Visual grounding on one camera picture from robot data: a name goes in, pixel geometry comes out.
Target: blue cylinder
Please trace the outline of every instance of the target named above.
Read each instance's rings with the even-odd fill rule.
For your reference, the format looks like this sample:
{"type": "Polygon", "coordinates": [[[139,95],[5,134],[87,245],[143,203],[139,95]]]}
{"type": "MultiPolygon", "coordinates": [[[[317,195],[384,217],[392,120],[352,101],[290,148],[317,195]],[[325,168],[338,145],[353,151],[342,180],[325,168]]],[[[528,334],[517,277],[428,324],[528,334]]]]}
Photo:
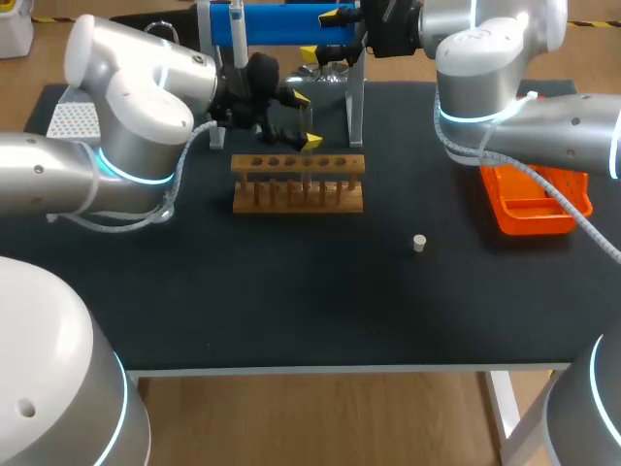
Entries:
{"type": "MultiPolygon", "coordinates": [[[[354,26],[322,28],[319,15],[336,4],[244,5],[249,46],[339,46],[353,39],[354,26]]],[[[229,5],[212,3],[212,43],[232,47],[229,5]]]]}

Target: orange tray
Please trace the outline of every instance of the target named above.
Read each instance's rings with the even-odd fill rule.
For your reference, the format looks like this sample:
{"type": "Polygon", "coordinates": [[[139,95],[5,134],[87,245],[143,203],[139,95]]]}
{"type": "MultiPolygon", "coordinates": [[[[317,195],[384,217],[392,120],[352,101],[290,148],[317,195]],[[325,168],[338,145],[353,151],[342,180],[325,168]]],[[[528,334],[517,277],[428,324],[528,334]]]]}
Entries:
{"type": "MultiPolygon", "coordinates": [[[[554,184],[584,216],[593,214],[586,173],[531,165],[554,184]]],[[[511,166],[480,167],[487,195],[501,230],[510,236],[563,235],[576,222],[528,175],[511,166]]]]}

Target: white perforated box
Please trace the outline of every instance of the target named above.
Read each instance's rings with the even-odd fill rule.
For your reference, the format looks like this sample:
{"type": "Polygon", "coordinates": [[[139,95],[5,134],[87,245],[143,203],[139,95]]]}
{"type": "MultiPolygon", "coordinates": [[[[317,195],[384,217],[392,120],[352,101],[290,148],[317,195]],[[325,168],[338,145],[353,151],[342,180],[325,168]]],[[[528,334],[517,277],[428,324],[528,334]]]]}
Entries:
{"type": "Polygon", "coordinates": [[[99,145],[99,118],[92,102],[58,104],[48,127],[52,139],[82,141],[91,146],[99,145]]]}

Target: wooden floor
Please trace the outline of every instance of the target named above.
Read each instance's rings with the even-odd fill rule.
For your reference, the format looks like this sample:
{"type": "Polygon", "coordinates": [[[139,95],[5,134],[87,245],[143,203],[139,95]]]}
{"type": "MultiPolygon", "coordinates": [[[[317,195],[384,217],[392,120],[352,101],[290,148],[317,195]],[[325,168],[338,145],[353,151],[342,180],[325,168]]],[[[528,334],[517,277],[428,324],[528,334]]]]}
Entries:
{"type": "MultiPolygon", "coordinates": [[[[109,17],[185,8],[175,0],[37,2],[37,16],[109,17]]],[[[570,0],[570,19],[621,19],[619,0],[570,0]]],[[[69,25],[38,24],[29,57],[0,61],[0,130],[19,131],[46,83],[59,83],[69,25]]],[[[541,56],[529,77],[574,79],[588,92],[621,93],[621,29],[571,28],[562,50],[541,56]]],[[[269,50],[283,75],[296,49],[269,50]]],[[[424,54],[374,60],[376,81],[432,81],[424,54]]],[[[545,372],[513,373],[524,412],[545,372]]],[[[153,380],[145,392],[152,465],[498,464],[485,390],[476,374],[270,376],[153,380]]],[[[549,464],[541,452],[532,465],[549,464]]]]}

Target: black tabletop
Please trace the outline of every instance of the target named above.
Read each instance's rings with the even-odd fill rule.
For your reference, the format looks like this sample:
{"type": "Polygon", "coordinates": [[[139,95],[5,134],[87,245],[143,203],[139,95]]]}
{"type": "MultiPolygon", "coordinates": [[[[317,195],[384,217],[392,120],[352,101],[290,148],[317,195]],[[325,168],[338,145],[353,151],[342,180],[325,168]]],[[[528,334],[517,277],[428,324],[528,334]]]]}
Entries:
{"type": "MultiPolygon", "coordinates": [[[[63,88],[45,89],[26,130],[45,134],[63,88]]],[[[285,151],[239,132],[220,152],[196,141],[172,221],[105,235],[3,218],[0,254],[64,279],[133,370],[571,361],[613,322],[618,267],[578,230],[504,236],[478,170],[434,135],[434,91],[367,83],[362,215],[233,215],[231,153],[285,151]],[[418,233],[428,244],[414,254],[418,233]]],[[[343,87],[304,92],[322,150],[350,152],[343,87]]],[[[594,223],[621,241],[617,186],[593,177],[589,195],[594,223]]]]}

